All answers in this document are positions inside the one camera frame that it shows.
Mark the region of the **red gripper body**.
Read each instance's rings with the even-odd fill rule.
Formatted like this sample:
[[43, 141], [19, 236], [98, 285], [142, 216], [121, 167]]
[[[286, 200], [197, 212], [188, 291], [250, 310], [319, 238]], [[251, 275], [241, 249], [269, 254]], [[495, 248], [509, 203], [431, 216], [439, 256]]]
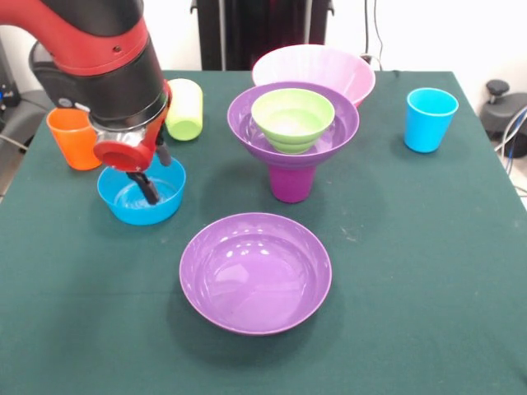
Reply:
[[94, 153], [104, 164], [119, 171], [145, 171], [149, 168], [158, 145], [164, 141], [166, 116], [171, 90], [163, 90], [163, 107], [148, 120], [127, 128], [108, 128], [93, 121], [96, 131]]

